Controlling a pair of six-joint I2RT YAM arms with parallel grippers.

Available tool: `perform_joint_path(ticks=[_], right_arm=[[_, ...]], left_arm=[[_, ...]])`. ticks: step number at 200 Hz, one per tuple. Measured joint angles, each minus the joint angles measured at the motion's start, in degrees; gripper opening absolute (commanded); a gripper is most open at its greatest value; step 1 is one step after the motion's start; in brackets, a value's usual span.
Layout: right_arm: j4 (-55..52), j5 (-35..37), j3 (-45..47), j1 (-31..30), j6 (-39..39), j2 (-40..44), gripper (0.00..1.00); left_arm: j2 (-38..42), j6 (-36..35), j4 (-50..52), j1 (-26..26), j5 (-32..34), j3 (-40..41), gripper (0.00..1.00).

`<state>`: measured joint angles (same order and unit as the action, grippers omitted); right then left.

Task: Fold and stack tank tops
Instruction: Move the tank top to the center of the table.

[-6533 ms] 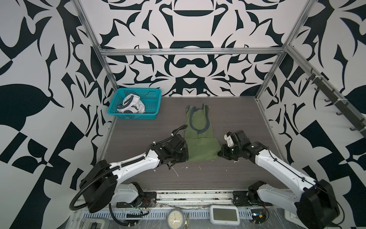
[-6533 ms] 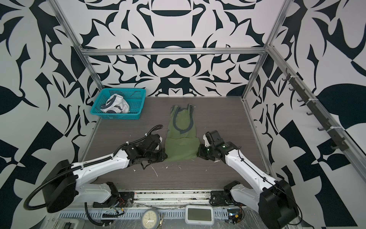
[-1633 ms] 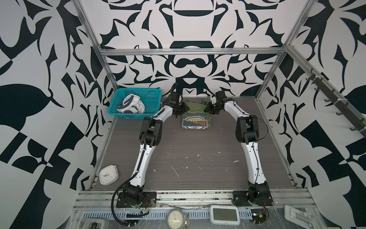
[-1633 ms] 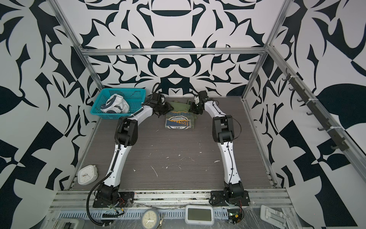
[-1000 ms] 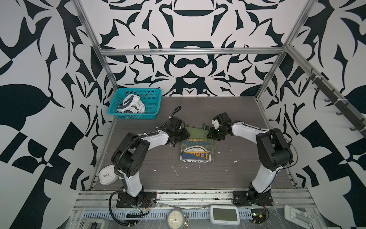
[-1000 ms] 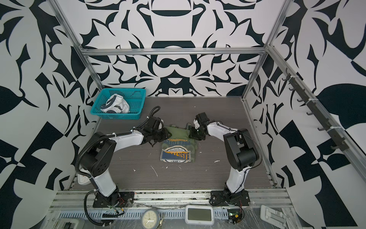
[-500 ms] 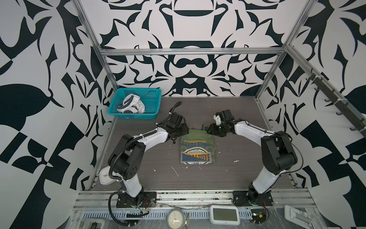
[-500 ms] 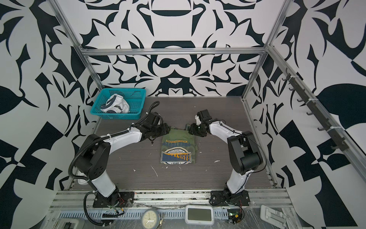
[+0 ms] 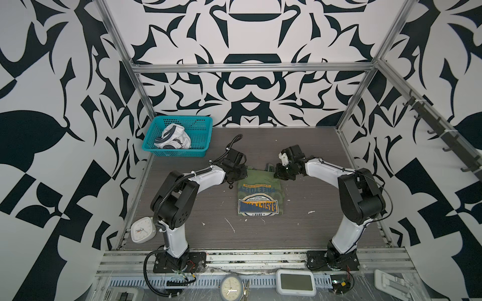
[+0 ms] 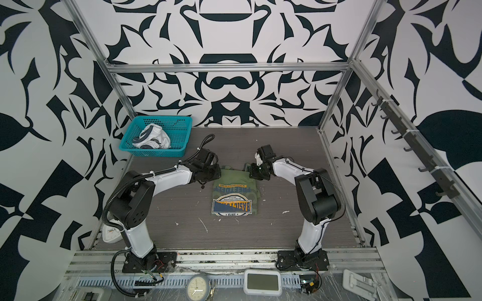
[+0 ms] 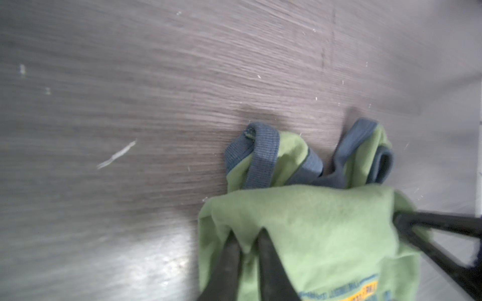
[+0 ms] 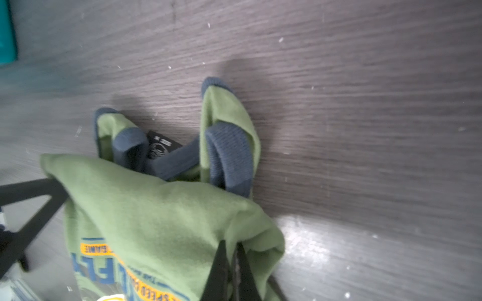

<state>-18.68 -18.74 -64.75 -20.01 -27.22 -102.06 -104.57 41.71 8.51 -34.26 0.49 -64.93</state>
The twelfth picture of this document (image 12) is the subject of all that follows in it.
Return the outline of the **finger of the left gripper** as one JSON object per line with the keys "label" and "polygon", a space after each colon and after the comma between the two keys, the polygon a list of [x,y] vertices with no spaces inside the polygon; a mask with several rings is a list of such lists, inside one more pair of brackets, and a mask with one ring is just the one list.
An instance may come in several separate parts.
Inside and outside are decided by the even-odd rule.
{"label": "finger of the left gripper", "polygon": [[1,186],[1,206],[26,201],[40,196],[50,199],[18,232],[1,230],[1,276],[25,258],[25,250],[38,236],[54,214],[65,203],[69,194],[55,179],[38,179]]}

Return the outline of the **green tank top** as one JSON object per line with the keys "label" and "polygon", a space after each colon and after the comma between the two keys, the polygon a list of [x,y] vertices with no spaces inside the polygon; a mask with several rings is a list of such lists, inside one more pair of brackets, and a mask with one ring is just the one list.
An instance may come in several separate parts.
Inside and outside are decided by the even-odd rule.
{"label": "green tank top", "polygon": [[[252,199],[261,143],[245,107],[221,79],[202,85],[200,132],[169,141],[122,113],[95,113],[96,158],[44,154],[44,173],[69,194],[64,227],[82,300],[201,300],[209,276],[227,300],[240,297],[244,256],[249,300],[279,300],[269,284],[285,251],[282,231]],[[223,260],[217,263],[216,254]]]}

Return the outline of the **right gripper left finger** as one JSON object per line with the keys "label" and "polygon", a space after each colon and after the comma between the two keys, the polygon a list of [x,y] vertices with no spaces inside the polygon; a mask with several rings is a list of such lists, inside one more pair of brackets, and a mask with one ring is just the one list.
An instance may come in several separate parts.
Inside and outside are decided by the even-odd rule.
{"label": "right gripper left finger", "polygon": [[219,243],[215,258],[207,278],[207,283],[201,301],[226,301],[228,300],[228,275],[229,262],[227,259],[226,242]]}

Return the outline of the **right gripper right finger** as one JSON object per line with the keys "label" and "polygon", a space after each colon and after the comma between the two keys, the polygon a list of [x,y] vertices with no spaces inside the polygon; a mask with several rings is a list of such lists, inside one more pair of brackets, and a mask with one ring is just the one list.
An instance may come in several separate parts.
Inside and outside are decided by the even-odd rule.
{"label": "right gripper right finger", "polygon": [[237,243],[232,259],[233,301],[261,301],[246,252],[242,243]]}

